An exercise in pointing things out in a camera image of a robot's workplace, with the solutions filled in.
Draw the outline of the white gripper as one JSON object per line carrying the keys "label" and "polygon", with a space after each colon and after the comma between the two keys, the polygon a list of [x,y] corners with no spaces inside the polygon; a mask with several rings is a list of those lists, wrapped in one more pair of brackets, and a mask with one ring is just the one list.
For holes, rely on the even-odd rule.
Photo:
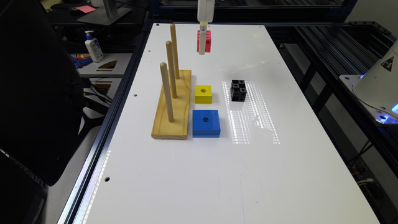
{"label": "white gripper", "polygon": [[198,53],[205,54],[207,22],[212,22],[214,18],[215,0],[198,0],[197,20],[200,22],[200,35]]}

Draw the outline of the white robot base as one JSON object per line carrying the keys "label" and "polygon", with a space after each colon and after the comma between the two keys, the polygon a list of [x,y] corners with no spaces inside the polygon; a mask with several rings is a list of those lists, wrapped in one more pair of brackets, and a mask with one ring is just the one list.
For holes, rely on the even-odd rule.
{"label": "white robot base", "polygon": [[339,79],[380,124],[397,124],[397,43],[364,75]]}

